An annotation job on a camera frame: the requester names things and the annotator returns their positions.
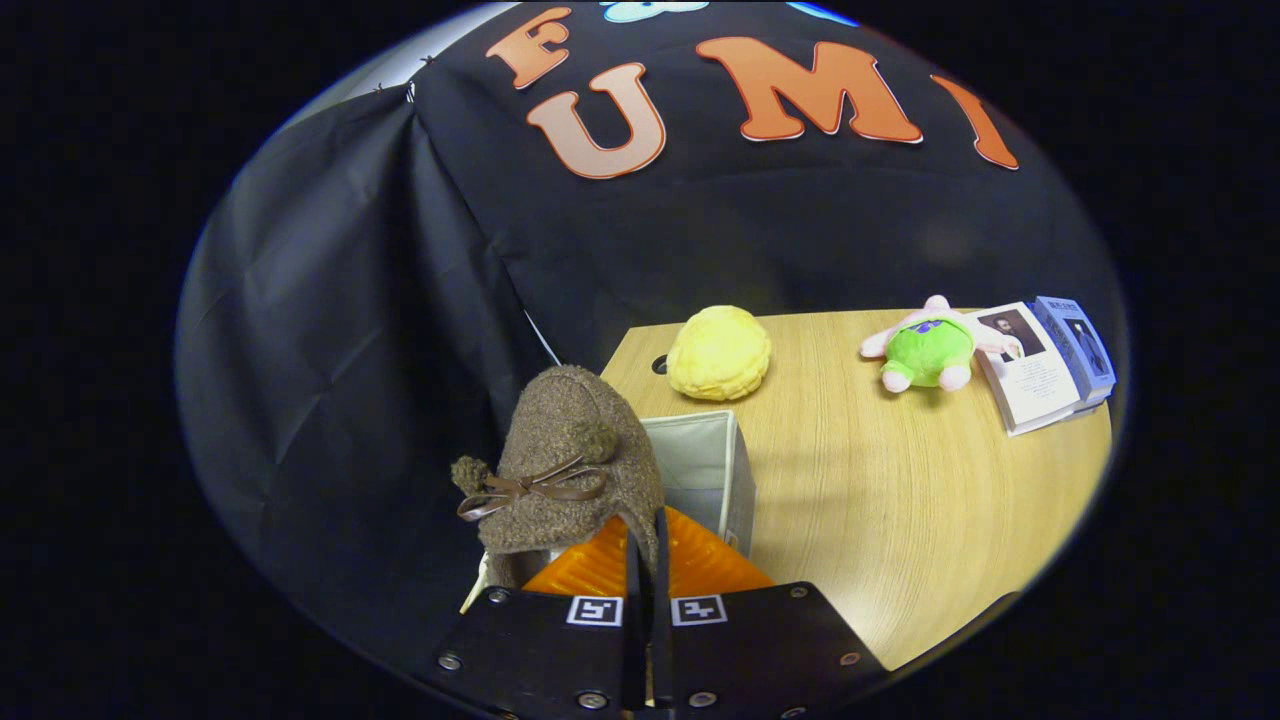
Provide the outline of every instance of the white book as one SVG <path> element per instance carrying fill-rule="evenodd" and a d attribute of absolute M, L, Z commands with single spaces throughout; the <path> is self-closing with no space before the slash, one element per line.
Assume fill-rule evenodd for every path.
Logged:
<path fill-rule="evenodd" d="M 1080 400 L 1070 368 L 1025 302 L 969 316 L 1018 341 L 1012 352 L 978 352 L 1009 437 L 1051 425 L 1089 405 Z"/>

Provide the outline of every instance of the orange plastic part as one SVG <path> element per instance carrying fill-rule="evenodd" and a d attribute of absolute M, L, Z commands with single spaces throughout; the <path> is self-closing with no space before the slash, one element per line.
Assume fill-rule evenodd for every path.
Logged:
<path fill-rule="evenodd" d="M 750 591 L 773 585 L 736 550 L 689 516 L 667 507 L 671 597 Z M 589 542 L 575 544 L 525 584 L 529 592 L 623 597 L 627 594 L 627 527 L 613 516 Z"/>

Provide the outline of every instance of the table surface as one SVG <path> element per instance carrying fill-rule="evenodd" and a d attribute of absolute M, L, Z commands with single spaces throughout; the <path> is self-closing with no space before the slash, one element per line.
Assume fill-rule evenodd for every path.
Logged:
<path fill-rule="evenodd" d="M 602 373 L 640 418 L 733 410 L 756 484 L 751 561 L 776 583 L 814 583 L 888 670 L 1024 589 L 1111 451 L 1106 406 L 1010 438 L 977 359 L 955 393 L 883 389 L 883 360 L 858 348 L 908 313 L 759 318 L 768 374 L 730 402 L 685 397 L 653 372 L 678 323 L 632 328 Z"/>

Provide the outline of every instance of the portrait on book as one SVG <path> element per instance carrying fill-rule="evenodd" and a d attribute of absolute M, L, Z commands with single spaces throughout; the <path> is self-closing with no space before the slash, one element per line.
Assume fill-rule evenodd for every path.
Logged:
<path fill-rule="evenodd" d="M 987 325 L 988 328 L 995 328 L 996 331 L 1012 337 L 1021 345 L 1021 354 L 1014 351 L 1014 354 L 1002 352 L 1000 359 L 1005 363 L 1012 363 L 1015 360 L 1021 360 L 1023 357 L 1030 357 L 1039 352 L 1044 352 L 1044 345 L 1041 343 L 1036 333 L 1032 332 L 1030 325 L 1027 324 L 1027 319 L 1021 316 L 1016 310 L 1005 310 L 1002 313 L 992 313 L 991 315 L 980 315 L 978 322 Z"/>

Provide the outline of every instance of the gray box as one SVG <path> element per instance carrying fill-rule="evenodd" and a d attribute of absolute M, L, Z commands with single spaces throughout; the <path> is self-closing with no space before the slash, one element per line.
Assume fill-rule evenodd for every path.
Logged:
<path fill-rule="evenodd" d="M 751 557 L 755 478 L 732 410 L 643 419 L 667 505 Z"/>

